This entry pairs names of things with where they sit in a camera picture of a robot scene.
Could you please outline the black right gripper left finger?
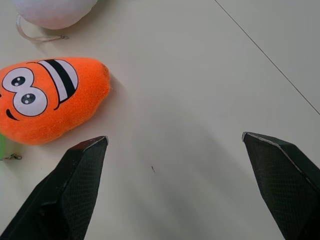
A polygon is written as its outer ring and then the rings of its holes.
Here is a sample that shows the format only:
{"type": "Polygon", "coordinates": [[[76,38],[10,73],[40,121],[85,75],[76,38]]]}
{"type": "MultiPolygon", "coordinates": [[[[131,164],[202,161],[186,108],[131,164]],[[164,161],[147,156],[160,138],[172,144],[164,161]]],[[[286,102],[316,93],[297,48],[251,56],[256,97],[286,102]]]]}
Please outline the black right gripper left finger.
{"type": "Polygon", "coordinates": [[[109,140],[98,136],[69,148],[39,182],[2,240],[83,240],[96,205],[109,140]]]}

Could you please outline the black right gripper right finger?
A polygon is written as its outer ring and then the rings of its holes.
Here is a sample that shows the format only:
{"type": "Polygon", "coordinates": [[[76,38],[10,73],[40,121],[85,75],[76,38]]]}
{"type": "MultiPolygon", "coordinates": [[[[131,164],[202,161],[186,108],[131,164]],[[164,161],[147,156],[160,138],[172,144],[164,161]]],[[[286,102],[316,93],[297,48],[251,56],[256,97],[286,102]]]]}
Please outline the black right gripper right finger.
{"type": "Polygon", "coordinates": [[[260,194],[286,240],[320,238],[320,169],[294,144],[243,132],[260,194]]]}

